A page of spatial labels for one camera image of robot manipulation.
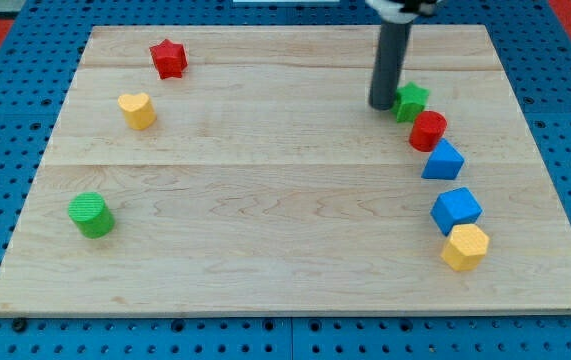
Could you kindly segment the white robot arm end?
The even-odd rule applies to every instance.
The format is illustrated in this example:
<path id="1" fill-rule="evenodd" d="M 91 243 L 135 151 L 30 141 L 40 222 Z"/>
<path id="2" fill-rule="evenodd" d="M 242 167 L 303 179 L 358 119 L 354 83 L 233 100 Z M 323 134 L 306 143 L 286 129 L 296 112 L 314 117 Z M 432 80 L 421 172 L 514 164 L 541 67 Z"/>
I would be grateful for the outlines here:
<path id="1" fill-rule="evenodd" d="M 365 3 L 385 22 L 408 24 L 419 16 L 433 16 L 442 0 L 365 0 Z"/>

